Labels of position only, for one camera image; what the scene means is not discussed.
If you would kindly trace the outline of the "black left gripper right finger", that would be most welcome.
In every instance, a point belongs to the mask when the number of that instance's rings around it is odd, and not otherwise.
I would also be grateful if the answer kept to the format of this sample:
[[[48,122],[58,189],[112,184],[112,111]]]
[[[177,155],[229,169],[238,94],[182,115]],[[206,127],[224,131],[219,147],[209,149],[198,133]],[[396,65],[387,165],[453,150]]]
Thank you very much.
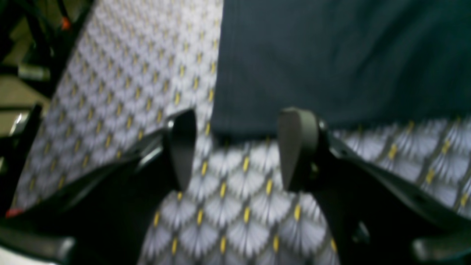
[[[343,265],[469,265],[470,220],[367,162],[311,111],[278,117],[281,177],[311,194]]]

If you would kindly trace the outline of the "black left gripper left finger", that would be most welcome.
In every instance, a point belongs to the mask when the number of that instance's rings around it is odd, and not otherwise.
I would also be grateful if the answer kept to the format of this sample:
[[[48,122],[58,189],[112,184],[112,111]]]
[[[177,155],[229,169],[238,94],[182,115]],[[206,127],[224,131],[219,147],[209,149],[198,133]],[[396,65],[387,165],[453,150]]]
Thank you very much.
[[[18,215],[1,219],[2,265],[135,265],[157,206],[189,185],[195,112]]]

